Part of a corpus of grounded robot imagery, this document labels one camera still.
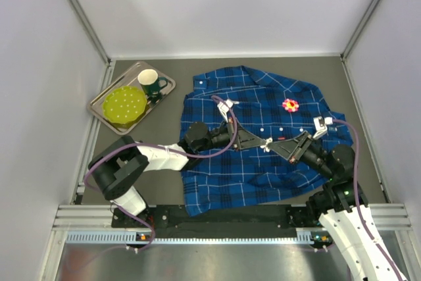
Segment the silver maple leaf brooch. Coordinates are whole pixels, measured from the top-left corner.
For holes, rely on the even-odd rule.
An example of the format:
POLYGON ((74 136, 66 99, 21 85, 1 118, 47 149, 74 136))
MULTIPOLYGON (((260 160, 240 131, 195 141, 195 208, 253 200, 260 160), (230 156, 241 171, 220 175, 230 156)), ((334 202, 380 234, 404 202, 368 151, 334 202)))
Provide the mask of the silver maple leaf brooch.
POLYGON ((270 148, 269 145, 273 142, 272 138, 267 138, 265 139, 264 143, 260 146, 260 148, 264 151, 264 152, 270 152, 270 148))

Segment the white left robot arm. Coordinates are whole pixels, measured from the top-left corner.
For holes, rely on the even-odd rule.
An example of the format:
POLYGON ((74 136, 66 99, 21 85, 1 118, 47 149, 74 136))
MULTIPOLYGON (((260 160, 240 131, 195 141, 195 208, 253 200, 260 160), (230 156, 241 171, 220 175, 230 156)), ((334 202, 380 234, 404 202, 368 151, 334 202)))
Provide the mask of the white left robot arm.
POLYGON ((229 119, 209 130, 204 122, 194 122, 183 138, 172 145, 153 145, 122 137, 92 160, 86 176, 93 177, 103 197, 132 216, 139 216, 148 205, 134 188, 144 172, 191 170, 203 159, 223 154, 229 148, 268 149, 272 138, 264 139, 229 119))

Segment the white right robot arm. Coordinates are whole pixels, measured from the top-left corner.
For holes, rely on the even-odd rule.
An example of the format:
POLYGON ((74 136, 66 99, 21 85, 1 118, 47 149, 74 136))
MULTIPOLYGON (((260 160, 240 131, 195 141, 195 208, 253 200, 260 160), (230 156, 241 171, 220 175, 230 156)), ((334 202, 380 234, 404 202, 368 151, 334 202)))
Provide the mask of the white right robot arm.
POLYGON ((358 162, 351 146, 339 144, 327 152, 303 132, 293 139, 271 141, 266 147, 289 163, 304 163, 328 179, 306 206, 332 237, 353 280, 406 280, 376 228, 355 176, 358 162))

